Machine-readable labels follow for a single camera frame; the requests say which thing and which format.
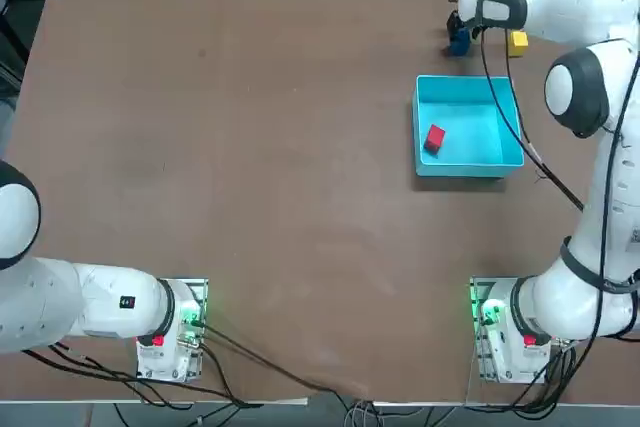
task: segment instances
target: floor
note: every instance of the floor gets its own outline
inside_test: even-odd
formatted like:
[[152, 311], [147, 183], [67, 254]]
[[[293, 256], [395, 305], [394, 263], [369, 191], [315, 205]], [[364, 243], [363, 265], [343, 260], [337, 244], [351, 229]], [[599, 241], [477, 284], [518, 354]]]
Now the floor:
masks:
[[[312, 402], [309, 406], [268, 405], [255, 411], [243, 411], [230, 421], [228, 426], [277, 425], [321, 427], [349, 425], [344, 423], [343, 412], [323, 402]], [[120, 411], [129, 427], [181, 427], [195, 421], [199, 415], [218, 408], [217, 404], [196, 405], [188, 412], [174, 412], [137, 404], [120, 405]], [[415, 409], [389, 409], [393, 412], [413, 412]], [[438, 407], [431, 417], [430, 424], [438, 420], [448, 408]], [[387, 418], [387, 427], [422, 426], [426, 418], [426, 409], [405, 418]], [[227, 411], [203, 421], [203, 425], [215, 427], [227, 416]], [[637, 408], [616, 407], [560, 407], [549, 418], [541, 421], [543, 426], [557, 427], [622, 427], [637, 425], [640, 411]], [[473, 425], [484, 426], [522, 426], [527, 422], [512, 414], [478, 414], [458, 409], [446, 421], [447, 427]], [[0, 425], [2, 427], [48, 426], [48, 427], [118, 427], [121, 425], [112, 404], [6, 404], [0, 405]], [[364, 427], [361, 418], [356, 419], [358, 427]], [[367, 424], [375, 425], [369, 418]]]

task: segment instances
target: yellow cube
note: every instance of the yellow cube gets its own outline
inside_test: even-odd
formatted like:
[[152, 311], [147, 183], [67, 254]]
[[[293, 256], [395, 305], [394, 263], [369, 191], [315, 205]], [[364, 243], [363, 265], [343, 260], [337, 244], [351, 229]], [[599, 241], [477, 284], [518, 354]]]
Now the yellow cube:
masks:
[[526, 32], [512, 30], [509, 32], [509, 57], [522, 57], [529, 46]]

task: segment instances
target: red cube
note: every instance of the red cube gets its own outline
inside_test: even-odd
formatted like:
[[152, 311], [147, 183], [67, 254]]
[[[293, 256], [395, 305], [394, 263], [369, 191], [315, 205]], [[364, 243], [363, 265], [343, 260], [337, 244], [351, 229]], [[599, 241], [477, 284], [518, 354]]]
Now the red cube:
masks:
[[444, 130], [437, 125], [431, 124], [427, 139], [424, 141], [424, 148], [432, 154], [437, 154], [440, 147], [442, 147], [442, 140], [444, 139]]

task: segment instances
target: equipment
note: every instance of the equipment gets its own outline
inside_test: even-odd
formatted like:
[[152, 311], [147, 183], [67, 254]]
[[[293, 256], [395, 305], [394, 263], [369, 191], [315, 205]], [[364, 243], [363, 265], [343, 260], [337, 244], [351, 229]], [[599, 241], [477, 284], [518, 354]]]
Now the equipment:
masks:
[[184, 382], [201, 372], [205, 280], [27, 256], [40, 229], [33, 184], [0, 161], [0, 354], [65, 335], [137, 337], [138, 376]]
[[472, 279], [472, 290], [485, 290], [474, 300], [488, 379], [541, 379], [552, 339], [590, 338], [590, 348], [596, 336], [640, 330], [638, 2], [458, 0], [468, 30], [522, 30], [574, 46], [547, 74], [546, 104], [577, 137], [601, 136], [588, 202], [552, 266], [539, 276]]

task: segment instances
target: black cable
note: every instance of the black cable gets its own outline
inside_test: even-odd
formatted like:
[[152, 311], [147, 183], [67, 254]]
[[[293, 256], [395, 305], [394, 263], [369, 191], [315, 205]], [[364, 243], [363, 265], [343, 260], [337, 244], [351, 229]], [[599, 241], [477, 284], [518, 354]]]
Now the black cable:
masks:
[[[629, 85], [627, 86], [627, 91], [624, 96], [624, 100], [622, 102], [622, 108], [620, 109], [620, 114], [618, 114], [618, 121], [616, 123], [616, 128], [613, 132], [613, 139], [611, 140], [611, 149], [609, 150], [609, 158], [607, 160], [607, 173], [605, 176], [605, 186], [604, 186], [604, 199], [603, 199], [603, 207], [602, 207], [602, 227], [601, 227], [601, 237], [600, 237], [600, 269], [599, 275], [600, 280], [604, 282], [604, 267], [607, 256], [607, 233], [609, 230], [609, 210], [611, 207], [611, 182], [612, 182], [612, 174], [613, 174], [613, 163], [615, 161], [616, 149], [618, 147], [618, 142], [620, 140], [620, 132], [622, 131], [622, 124], [624, 122], [625, 114], [627, 113], [627, 107], [629, 106], [629, 99], [631, 98], [631, 92], [633, 91], [633, 87], [635, 84], [636, 77], [638, 75], [638, 70], [640, 69], [640, 55], [638, 55], [636, 59], [635, 66], [633, 67], [633, 72], [631, 73], [631, 79], [629, 80]], [[602, 304], [604, 302], [604, 293], [602, 289], [598, 289], [598, 302], [596, 306], [596, 318], [593, 325], [593, 331], [591, 332], [591, 336], [589, 337], [589, 342], [585, 347], [580, 359], [575, 365], [573, 371], [569, 374], [569, 380], [573, 378], [573, 376], [578, 372], [580, 367], [584, 364], [584, 361], [589, 355], [591, 348], [598, 336], [598, 329], [600, 328], [600, 322], [602, 320]]]
[[[74, 369], [71, 367], [67, 367], [66, 365], [62, 365], [59, 364], [57, 362], [54, 362], [51, 359], [48, 359], [46, 357], [44, 357], [43, 355], [40, 355], [32, 350], [23, 350], [22, 353], [28, 355], [29, 357], [37, 360], [38, 362], [41, 362], [45, 365], [48, 365], [49, 367], [52, 367], [56, 370], [60, 370], [62, 372], [68, 372], [71, 374], [77, 374], [83, 377], [89, 377], [92, 379], [99, 379], [99, 380], [105, 380], [107, 382], [122, 382], [120, 379], [116, 379], [114, 377], [106, 377], [104, 375], [99, 375], [99, 374], [94, 374], [92, 372], [86, 372], [84, 370], [79, 370], [79, 369]], [[189, 384], [183, 384], [180, 382], [172, 382], [169, 380], [158, 380], [158, 379], [144, 379], [144, 382], [147, 384], [162, 384], [162, 385], [171, 385], [173, 387], [179, 387], [181, 389], [184, 390], [192, 390], [194, 392], [202, 392], [205, 394], [212, 394], [212, 395], [217, 395], [218, 397], [223, 397], [227, 400], [229, 400], [229, 397], [223, 393], [223, 392], [218, 392], [217, 390], [213, 390], [213, 389], [205, 389], [204, 387], [196, 387], [195, 385], [189, 385]]]
[[229, 422], [231, 422], [231, 419], [233, 419], [238, 414], [238, 412], [240, 412], [240, 409], [236, 408], [236, 410], [234, 410], [231, 414], [229, 414], [224, 420], [217, 423], [216, 427], [222, 427], [223, 425], [226, 425]]
[[[69, 347], [67, 347], [66, 345], [62, 344], [61, 342], [57, 342], [56, 346], [61, 347], [66, 351], [70, 351]], [[99, 363], [95, 359], [92, 359], [91, 357], [84, 357], [85, 359], [87, 359], [87, 362], [90, 362], [90, 364], [87, 364], [85, 362], [81, 362], [79, 360], [73, 359], [73, 358], [69, 357], [68, 355], [60, 352], [60, 350], [58, 350], [58, 348], [56, 346], [50, 345], [49, 349], [51, 351], [53, 351], [58, 357], [61, 357], [62, 359], [66, 360], [67, 362], [69, 362], [69, 363], [71, 363], [73, 365], [77, 365], [79, 367], [85, 367], [87, 369], [97, 370], [97, 371], [100, 371], [102, 373], [109, 374], [114, 379], [118, 379], [120, 382], [122, 382], [122, 384], [125, 387], [127, 387], [129, 390], [131, 390], [133, 393], [135, 393], [144, 402], [146, 402], [146, 403], [148, 403], [148, 404], [150, 404], [150, 405], [152, 405], [154, 407], [168, 407], [171, 410], [190, 410], [193, 407], [193, 404], [189, 405], [189, 406], [176, 406], [176, 405], [173, 405], [171, 402], [167, 401], [162, 395], [160, 395], [160, 393], [153, 386], [148, 385], [146, 379], [138, 379], [137, 377], [129, 375], [126, 372], [123, 372], [123, 371], [116, 371], [116, 370], [107, 369], [101, 363]], [[129, 385], [129, 382], [135, 382], [135, 383], [139, 383], [141, 385], [144, 385], [149, 390], [151, 390], [156, 395], [156, 397], [158, 397], [158, 399], [160, 400], [161, 403], [157, 404], [156, 402], [152, 401], [146, 395], [144, 395], [142, 392], [140, 392], [138, 389], [136, 389], [134, 386]]]
[[457, 407], [451, 407], [449, 410], [447, 410], [444, 414], [442, 414], [442, 417], [440, 417], [438, 420], [436, 420], [433, 424], [431, 424], [431, 427], [438, 427], [442, 422], [444, 422], [446, 419], [449, 418], [449, 416], [453, 413], [454, 410], [456, 410]]
[[385, 417], [412, 417], [416, 414], [419, 414], [423, 410], [424, 407], [420, 407], [419, 409], [413, 410], [411, 412], [380, 412], [378, 416], [383, 419]]
[[195, 425], [201, 425], [203, 420], [208, 419], [212, 415], [216, 415], [218, 412], [222, 412], [223, 410], [228, 409], [232, 405], [233, 404], [223, 405], [222, 407], [218, 407], [217, 409], [212, 410], [208, 414], [205, 414], [205, 415], [202, 415], [202, 416], [198, 416], [198, 417], [196, 417], [196, 420], [188, 423], [187, 425], [185, 425], [185, 427], [194, 427]]
[[218, 376], [220, 377], [222, 386], [225, 392], [227, 393], [227, 395], [229, 396], [229, 399], [231, 399], [231, 402], [233, 403], [233, 405], [235, 405], [239, 409], [255, 409], [255, 408], [262, 407], [262, 404], [249, 404], [244, 400], [241, 400], [238, 397], [236, 397], [233, 394], [233, 392], [231, 392], [231, 387], [229, 386], [229, 382], [227, 381], [227, 378], [224, 375], [224, 371], [222, 370], [222, 364], [220, 364], [218, 357], [205, 344], [200, 344], [200, 348], [205, 354], [209, 356], [209, 358], [213, 361], [214, 365], [216, 366], [216, 370], [218, 371]]
[[554, 362], [557, 362], [560, 359], [560, 356], [562, 354], [563, 354], [562, 351], [558, 351], [553, 357], [551, 357], [549, 362], [547, 362], [547, 364], [542, 369], [540, 369], [540, 371], [533, 377], [531, 382], [529, 382], [527, 387], [522, 391], [522, 393], [520, 393], [520, 395], [513, 402], [511, 402], [511, 404], [506, 406], [503, 406], [503, 405], [497, 405], [497, 406], [487, 405], [484, 407], [467, 406], [465, 407], [465, 409], [472, 410], [474, 412], [483, 412], [487, 414], [491, 414], [491, 413], [499, 414], [499, 413], [511, 412], [513, 410], [517, 410], [519, 408], [518, 402], [520, 402], [525, 397], [525, 395], [529, 393], [529, 391], [533, 388], [533, 386], [536, 384], [538, 379], [547, 371], [549, 366], [553, 365]]
[[[511, 124], [507, 120], [507, 117], [504, 111], [502, 110], [502, 107], [500, 106], [500, 102], [498, 101], [498, 96], [493, 87], [493, 83], [491, 82], [491, 75], [489, 74], [489, 67], [487, 66], [487, 57], [484, 49], [484, 29], [482, 29], [480, 33], [480, 54], [482, 57], [482, 65], [484, 67], [484, 73], [487, 77], [487, 82], [489, 83], [489, 89], [491, 90], [491, 95], [493, 96], [493, 100], [496, 104], [496, 108], [498, 109], [498, 113], [500, 114], [500, 117], [502, 117], [502, 120], [507, 126], [507, 129], [509, 130], [513, 138], [518, 142], [518, 144], [520, 144], [520, 147], [522, 148], [523, 152], [527, 155], [527, 157], [529, 157], [531, 162], [533, 162], [534, 165], [538, 167], [538, 169], [540, 169], [549, 178], [549, 180], [551, 180], [556, 185], [556, 187], [558, 187], [558, 189], [560, 189], [560, 191], [578, 208], [578, 210], [582, 211], [584, 208], [584, 205], [582, 204], [580, 199], [578, 199], [575, 196], [575, 194], [571, 192], [571, 190], [558, 178], [558, 176], [556, 176], [553, 173], [553, 171], [549, 167], [547, 167], [547, 165], [544, 162], [539, 162], [538, 159], [535, 158], [535, 156], [524, 145], [524, 142], [522, 142], [522, 140], [520, 139], [520, 136], [516, 133], [513, 127], [511, 127]], [[520, 110], [517, 96], [513, 89], [512, 89], [512, 94], [513, 94], [514, 103], [516, 105], [516, 110]]]
[[131, 427], [126, 420], [124, 420], [124, 417], [122, 416], [122, 412], [120, 412], [120, 408], [118, 407], [118, 404], [113, 404], [113, 407], [116, 409], [116, 414], [118, 414], [118, 418], [120, 419], [120, 422], [122, 422], [122, 425], [124, 425], [124, 427]]
[[513, 92], [513, 100], [516, 106], [516, 114], [518, 114], [518, 120], [520, 121], [520, 129], [525, 140], [531, 144], [527, 129], [524, 127], [524, 119], [522, 118], [522, 112], [520, 111], [520, 105], [518, 104], [518, 97], [516, 96], [516, 89], [513, 86], [513, 77], [511, 76], [511, 59], [509, 58], [509, 32], [504, 29], [504, 61], [507, 64], [507, 77], [509, 78], [509, 85], [511, 86], [511, 92]]
[[[638, 56], [638, 58], [636, 59], [636, 64], [634, 66], [631, 79], [627, 87], [624, 101], [622, 103], [622, 108], [620, 110], [618, 121], [616, 123], [616, 128], [613, 133], [611, 149], [609, 151], [609, 157], [607, 161], [605, 191], [604, 191], [604, 199], [603, 199], [602, 232], [601, 232], [601, 243], [600, 243], [599, 276], [602, 281], [604, 281], [605, 279], [604, 271], [605, 271], [605, 260], [606, 260], [606, 249], [607, 249], [608, 218], [609, 218], [609, 210], [611, 207], [610, 205], [611, 204], [611, 183], [612, 183], [613, 164], [615, 160], [615, 152], [620, 139], [620, 132], [622, 129], [622, 124], [624, 122], [624, 117], [627, 111], [627, 107], [629, 104], [629, 99], [631, 97], [631, 92], [633, 90], [635, 79], [638, 75], [639, 69], [640, 69], [640, 56]], [[562, 351], [559, 352], [559, 353], [562, 353], [561, 380], [558, 387], [554, 390], [554, 392], [548, 399], [545, 399], [544, 401], [541, 401], [541, 402], [534, 401], [533, 405], [528, 404], [527, 406], [524, 406], [522, 408], [517, 408], [517, 403], [524, 397], [524, 395], [526, 395], [527, 391], [530, 390], [530, 388], [539, 378], [542, 371], [546, 371], [549, 364], [551, 364], [552, 361], [554, 361], [554, 359], [558, 357], [558, 354], [556, 354], [554, 356], [554, 359], [550, 360], [549, 363], [547, 363], [547, 365], [540, 372], [538, 372], [538, 374], [534, 377], [533, 381], [529, 384], [529, 386], [525, 389], [525, 391], [518, 397], [518, 399], [512, 402], [509, 406], [507, 407], [489, 406], [488, 409], [478, 409], [473, 407], [467, 407], [467, 408], [470, 410], [475, 410], [479, 412], [488, 412], [488, 413], [499, 413], [499, 412], [508, 412], [508, 411], [518, 411], [519, 414], [543, 413], [542, 416], [539, 416], [539, 417], [529, 417], [526, 415], [524, 416], [520, 415], [520, 417], [526, 418], [527, 420], [542, 420], [547, 416], [549, 416], [551, 412], [553, 412], [553, 410], [556, 408], [557, 403], [560, 397], [562, 396], [562, 394], [564, 393], [564, 391], [566, 390], [567, 386], [569, 385], [569, 382], [573, 379], [573, 377], [578, 372], [580, 367], [584, 364], [587, 356], [589, 355], [589, 352], [591, 351], [591, 348], [593, 347], [593, 344], [595, 342], [595, 339], [597, 338], [598, 330], [600, 328], [600, 323], [602, 320], [603, 300], [604, 300], [603, 291], [602, 289], [598, 289], [598, 299], [597, 299], [597, 305], [596, 305], [596, 316], [594, 321], [594, 327], [591, 332], [591, 335], [589, 336], [587, 346], [585, 347], [582, 355], [580, 356], [580, 359], [576, 361], [575, 350], [571, 348], [568, 367], [565, 370], [566, 352], [562, 352]]]
[[430, 407], [429, 408], [429, 412], [427, 413], [427, 418], [424, 419], [423, 427], [428, 427], [429, 426], [429, 420], [431, 420], [431, 416], [433, 415], [433, 411], [435, 409], [436, 409], [435, 407]]
[[340, 397], [340, 395], [334, 389], [331, 389], [329, 387], [325, 387], [323, 385], [319, 385], [319, 384], [316, 384], [316, 383], [313, 383], [313, 382], [309, 382], [308, 380], [304, 380], [304, 379], [298, 377], [297, 375], [289, 372], [288, 370], [285, 370], [284, 368], [280, 367], [277, 364], [274, 364], [273, 362], [271, 362], [270, 360], [264, 358], [260, 354], [255, 353], [254, 351], [252, 351], [251, 349], [248, 349], [247, 347], [243, 346], [239, 342], [236, 342], [235, 340], [230, 338], [228, 335], [220, 332], [217, 329], [214, 329], [213, 327], [211, 327], [211, 326], [209, 326], [207, 324], [204, 324], [204, 323], [199, 322], [199, 321], [196, 320], [196, 321], [192, 321], [191, 325], [194, 325], [196, 327], [201, 327], [201, 328], [204, 328], [204, 329], [208, 330], [212, 334], [220, 337], [221, 339], [224, 339], [225, 341], [227, 341], [228, 343], [230, 343], [231, 345], [233, 345], [237, 349], [240, 349], [244, 353], [246, 353], [246, 354], [258, 359], [260, 362], [262, 362], [267, 367], [275, 370], [276, 372], [278, 372], [281, 375], [284, 375], [285, 377], [289, 378], [290, 380], [293, 380], [294, 382], [297, 382], [298, 384], [302, 385], [303, 387], [306, 387], [306, 388], [311, 389], [311, 390], [317, 390], [318, 392], [327, 392], [327, 393], [335, 395], [336, 398], [340, 401], [340, 403], [344, 407], [344, 409], [346, 411], [349, 411], [349, 407], [347, 407], [347, 404], [344, 403], [344, 401], [342, 400], [342, 397]]

